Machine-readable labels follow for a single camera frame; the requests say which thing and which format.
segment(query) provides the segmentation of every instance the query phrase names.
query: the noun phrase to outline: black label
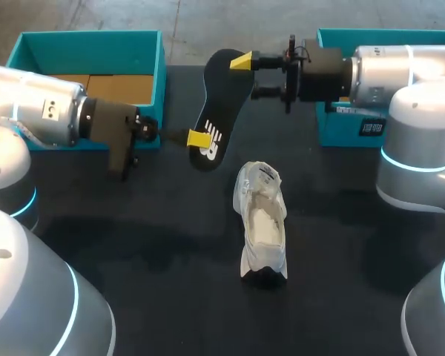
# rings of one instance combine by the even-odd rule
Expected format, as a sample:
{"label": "black label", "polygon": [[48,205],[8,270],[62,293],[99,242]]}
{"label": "black label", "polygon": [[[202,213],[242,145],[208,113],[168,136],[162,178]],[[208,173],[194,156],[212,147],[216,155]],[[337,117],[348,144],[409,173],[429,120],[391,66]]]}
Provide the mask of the black label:
{"label": "black label", "polygon": [[382,136],[386,127],[386,119],[363,119],[359,136]]}

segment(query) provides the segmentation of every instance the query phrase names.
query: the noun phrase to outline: black table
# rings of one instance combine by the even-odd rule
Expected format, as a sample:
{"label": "black table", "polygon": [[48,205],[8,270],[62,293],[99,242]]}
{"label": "black table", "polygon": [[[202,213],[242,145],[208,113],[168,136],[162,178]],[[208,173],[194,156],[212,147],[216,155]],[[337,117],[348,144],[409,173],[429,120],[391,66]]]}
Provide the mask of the black table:
{"label": "black table", "polygon": [[[169,67],[167,86],[165,124],[192,127],[202,67]],[[445,258],[445,215],[380,200],[378,151],[319,147],[312,105],[285,116],[277,100],[248,102],[234,130],[216,171],[167,144],[124,184],[105,179],[103,152],[33,154],[37,234],[110,303],[115,355],[406,355],[401,308]],[[276,289],[240,281],[231,199],[249,160],[283,180],[289,280]]]}

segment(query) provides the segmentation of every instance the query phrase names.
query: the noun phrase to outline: teal box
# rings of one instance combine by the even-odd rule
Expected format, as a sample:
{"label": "teal box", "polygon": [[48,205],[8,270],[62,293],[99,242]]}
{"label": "teal box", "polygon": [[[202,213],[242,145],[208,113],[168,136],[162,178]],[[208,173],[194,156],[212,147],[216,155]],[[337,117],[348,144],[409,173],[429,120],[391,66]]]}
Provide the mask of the teal box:
{"label": "teal box", "polygon": [[[70,31],[22,33],[7,67],[39,74],[152,75],[151,104],[137,105],[142,115],[163,121],[165,50],[160,31]],[[158,148],[136,143],[136,148]],[[42,148],[28,142],[30,150]],[[81,139],[71,150],[102,150],[106,145]]]}
{"label": "teal box", "polygon": [[[362,45],[445,45],[445,31],[320,28],[317,40],[321,47],[339,47],[343,56],[350,57]],[[332,103],[334,110],[350,107],[349,102]],[[363,120],[375,116],[327,112],[324,102],[317,102],[316,112],[322,146],[380,147],[384,142],[384,136],[359,136]],[[378,112],[387,114],[387,110]]]}

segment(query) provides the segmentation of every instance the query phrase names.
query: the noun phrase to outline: black insole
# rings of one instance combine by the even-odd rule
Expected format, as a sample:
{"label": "black insole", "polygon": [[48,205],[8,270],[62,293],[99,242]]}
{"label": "black insole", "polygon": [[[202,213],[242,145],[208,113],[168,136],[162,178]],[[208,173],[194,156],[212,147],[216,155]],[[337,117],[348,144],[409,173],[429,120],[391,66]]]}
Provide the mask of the black insole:
{"label": "black insole", "polygon": [[206,101],[194,129],[211,134],[211,147],[190,147],[190,162],[200,171],[212,171],[223,161],[234,123],[254,86],[254,72],[229,70],[231,61],[243,54],[218,50],[206,63]]}

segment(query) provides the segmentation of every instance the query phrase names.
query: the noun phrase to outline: concrete floor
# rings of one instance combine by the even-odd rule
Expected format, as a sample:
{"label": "concrete floor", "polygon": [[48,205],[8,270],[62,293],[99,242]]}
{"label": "concrete floor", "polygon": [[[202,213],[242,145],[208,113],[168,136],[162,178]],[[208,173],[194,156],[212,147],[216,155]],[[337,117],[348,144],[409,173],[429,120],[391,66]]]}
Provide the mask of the concrete floor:
{"label": "concrete floor", "polygon": [[445,29],[445,0],[0,0],[0,64],[22,31],[159,29],[168,63],[203,65],[319,27]]}

